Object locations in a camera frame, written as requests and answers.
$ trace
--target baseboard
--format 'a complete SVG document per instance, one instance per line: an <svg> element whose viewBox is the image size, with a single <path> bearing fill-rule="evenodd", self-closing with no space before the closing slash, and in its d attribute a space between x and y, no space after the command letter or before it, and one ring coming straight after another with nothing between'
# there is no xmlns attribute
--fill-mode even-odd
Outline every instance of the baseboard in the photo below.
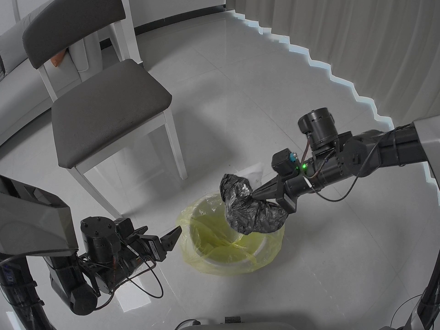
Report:
<svg viewBox="0 0 440 330"><path fill-rule="evenodd" d="M187 19L195 19L196 17L206 16L208 14L216 14L217 12L226 11L226 5L211 6L210 8L201 8L194 11L184 12L183 14L175 14L174 16L167 17L165 19L158 19L157 21L152 21L144 25L139 25L135 27L135 35L139 35L157 28L165 27L166 25L172 25L173 23L178 23L185 21ZM99 42L102 49L110 47L112 45L110 38L104 39Z"/></svg>

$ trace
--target gray floor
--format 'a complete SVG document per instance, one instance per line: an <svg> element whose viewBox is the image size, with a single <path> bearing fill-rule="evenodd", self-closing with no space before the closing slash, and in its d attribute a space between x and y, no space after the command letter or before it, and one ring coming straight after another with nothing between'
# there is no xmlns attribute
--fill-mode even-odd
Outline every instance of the gray floor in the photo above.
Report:
<svg viewBox="0 0 440 330"><path fill-rule="evenodd" d="M277 36L259 34L231 12L145 33L138 44L145 69L173 95L188 179L178 176L164 128L88 176L152 234L172 228L186 206L217 190L224 173L262 162L264 180L272 178L273 153L286 147L302 153L306 140L297 120L312 109L328 107L340 132L388 129L349 87L330 81L328 71L310 67ZM114 61L111 48L103 58L106 65ZM0 147L0 173L60 196L77 227L87 216L107 216L57 166L50 113ZM350 184L323 193L337 198ZM378 170L342 202L305 195L298 205L287 220L283 247L267 267L235 277L206 275L186 265L176 249L160 265L165 297L126 313L114 300L90 316L74 316L50 288L44 261L31 257L30 265L49 318L67 330L167 330L186 318L216 323L235 315L283 321L297 330L374 330L389 325L397 307L423 291L440 246L440 216L436 188L426 183L421 164ZM158 293L150 275L141 279ZM403 325L413 306L403 306L393 325ZM0 307L2 328L12 329L3 299Z"/></svg>

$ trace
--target beige curtain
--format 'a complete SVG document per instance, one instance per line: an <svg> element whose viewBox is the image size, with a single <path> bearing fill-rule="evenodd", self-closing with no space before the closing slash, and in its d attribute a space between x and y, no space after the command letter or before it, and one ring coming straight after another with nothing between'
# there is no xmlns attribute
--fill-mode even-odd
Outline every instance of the beige curtain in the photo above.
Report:
<svg viewBox="0 0 440 330"><path fill-rule="evenodd" d="M440 0L226 0L306 47L394 124L440 114Z"/></svg>

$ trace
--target black plastic bag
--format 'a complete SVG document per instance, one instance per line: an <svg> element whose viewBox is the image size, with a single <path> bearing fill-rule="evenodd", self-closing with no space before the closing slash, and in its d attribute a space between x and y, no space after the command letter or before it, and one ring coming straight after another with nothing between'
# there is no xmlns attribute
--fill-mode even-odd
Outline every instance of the black plastic bag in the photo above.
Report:
<svg viewBox="0 0 440 330"><path fill-rule="evenodd" d="M287 219L287 212L279 205L252 198L249 180L243 177L225 174L220 183L220 194L225 202L229 226L241 234L274 232Z"/></svg>

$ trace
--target sofa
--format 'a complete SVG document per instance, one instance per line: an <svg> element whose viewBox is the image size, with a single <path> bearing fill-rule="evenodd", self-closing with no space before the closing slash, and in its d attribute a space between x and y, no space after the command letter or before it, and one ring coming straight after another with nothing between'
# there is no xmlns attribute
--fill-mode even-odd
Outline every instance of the sofa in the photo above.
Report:
<svg viewBox="0 0 440 330"><path fill-rule="evenodd" d="M40 73L30 64L22 45L25 28L52 1L0 36L0 145L52 106ZM50 60L45 66L58 97L102 71L97 33L71 45L57 67Z"/></svg>

